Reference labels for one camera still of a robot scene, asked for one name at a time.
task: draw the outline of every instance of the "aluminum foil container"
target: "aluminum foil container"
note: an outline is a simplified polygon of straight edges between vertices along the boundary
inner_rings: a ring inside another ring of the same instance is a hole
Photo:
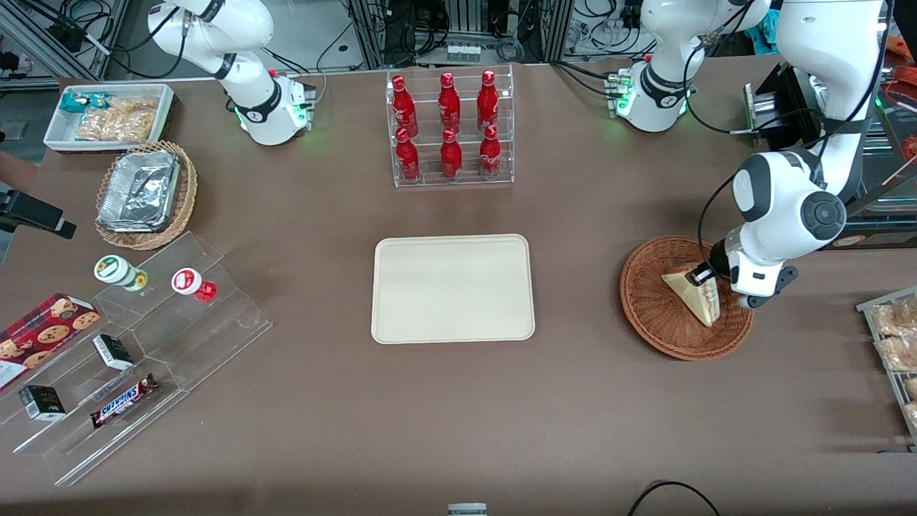
[[[165,230],[181,168],[179,157],[168,151],[121,156],[95,221],[114,232]]]

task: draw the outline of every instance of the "cookie box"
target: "cookie box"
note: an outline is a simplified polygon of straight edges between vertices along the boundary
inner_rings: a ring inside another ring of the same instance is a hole
[[[0,331],[0,391],[99,319],[89,303],[55,294]]]

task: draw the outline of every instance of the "small white box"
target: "small white box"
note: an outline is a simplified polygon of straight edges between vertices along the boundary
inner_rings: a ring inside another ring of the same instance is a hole
[[[153,119],[153,127],[145,143],[160,140],[162,130],[166,126],[166,118],[169,116],[171,101],[175,97],[169,86],[165,84],[82,84],[79,86],[67,86],[63,89],[61,98],[69,93],[100,92],[115,96],[150,96],[158,98],[160,103],[156,108],[156,117]],[[48,130],[45,131],[45,145],[54,151],[65,152],[125,151],[143,145],[143,143],[131,141],[77,140],[75,136],[76,129],[80,127],[82,118],[83,113],[70,113],[63,109],[55,108]]]

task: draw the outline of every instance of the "white tray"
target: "white tray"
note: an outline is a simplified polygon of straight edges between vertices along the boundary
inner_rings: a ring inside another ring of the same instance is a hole
[[[535,332],[522,235],[385,239],[372,287],[380,344],[524,341]]]
[[[162,130],[165,129],[166,119],[169,116],[169,107],[175,94],[165,84],[83,84],[67,86],[61,93],[61,98],[69,93],[94,93],[104,92],[118,96],[151,96],[160,100],[156,108],[156,117],[149,131],[145,143],[154,143],[160,140]],[[63,109],[54,109],[48,130],[45,131],[45,145],[54,151],[64,152],[100,152],[100,151],[125,151],[143,145],[130,141],[89,141],[77,140],[76,128],[80,127],[83,113],[70,113]]]

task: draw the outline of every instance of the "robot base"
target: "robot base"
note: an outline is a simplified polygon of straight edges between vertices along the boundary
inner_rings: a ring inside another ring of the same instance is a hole
[[[280,145],[300,131],[312,128],[315,89],[306,90],[303,84],[288,77],[275,77],[274,81],[280,85],[281,100],[263,121],[245,119],[236,109],[242,128],[261,145]]]
[[[662,132],[673,125],[684,114],[687,106],[676,96],[663,98],[665,103],[672,99],[669,107],[659,107],[641,85],[640,74],[646,68],[645,62],[622,68],[618,74],[605,81],[605,93],[615,95],[608,99],[608,111],[612,118],[623,118],[634,127],[646,132]]]

